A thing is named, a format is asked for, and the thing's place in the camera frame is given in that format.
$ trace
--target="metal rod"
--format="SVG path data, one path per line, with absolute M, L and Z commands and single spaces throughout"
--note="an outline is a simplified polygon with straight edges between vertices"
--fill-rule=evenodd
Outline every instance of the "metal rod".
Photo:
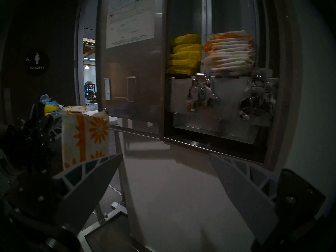
M 110 130 L 121 132 L 121 133 L 129 133 L 132 135 L 137 135 L 141 137 L 147 137 L 155 140 L 160 140 L 160 136 L 156 133 L 149 133 L 149 132 L 143 132 L 143 131 L 138 131 L 130 128 L 125 128 L 122 126 L 117 126 L 117 125 L 110 125 Z

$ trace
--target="yellow pad package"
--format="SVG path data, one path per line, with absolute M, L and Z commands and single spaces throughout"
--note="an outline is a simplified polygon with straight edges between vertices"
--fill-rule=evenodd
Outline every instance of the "yellow pad package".
M 183 66 L 170 66 L 167 68 L 167 73 L 170 74 L 185 74 L 188 76 L 192 76 L 195 74 L 195 69 L 192 68 L 186 68 Z
M 180 51 L 169 56 L 170 58 L 177 58 L 177 59 L 192 59 L 196 61 L 201 61 L 202 56 L 200 51 Z
M 177 37 L 176 39 L 172 39 L 170 41 L 170 45 L 175 47 L 177 45 L 181 45 L 181 44 L 202 44 L 202 38 L 200 36 L 198 36 L 197 34 L 192 34 L 189 33 L 187 35 L 184 36 L 180 36 Z
M 192 59 L 171 59 L 168 64 L 173 66 L 184 66 L 186 68 L 196 68 L 200 62 Z
M 177 53 L 180 51 L 201 51 L 202 46 L 200 44 L 181 44 L 173 48 L 173 53 Z

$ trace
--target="white wall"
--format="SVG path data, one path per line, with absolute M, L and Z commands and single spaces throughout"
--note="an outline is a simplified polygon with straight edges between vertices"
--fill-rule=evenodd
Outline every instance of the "white wall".
M 302 40 L 302 93 L 297 128 L 286 166 L 327 199 L 336 197 L 336 40 L 309 0 L 293 0 Z
M 83 73 L 84 73 L 84 83 L 86 81 L 91 81 L 92 83 L 96 83 L 96 67 L 94 66 L 88 66 L 89 69 L 83 69 Z

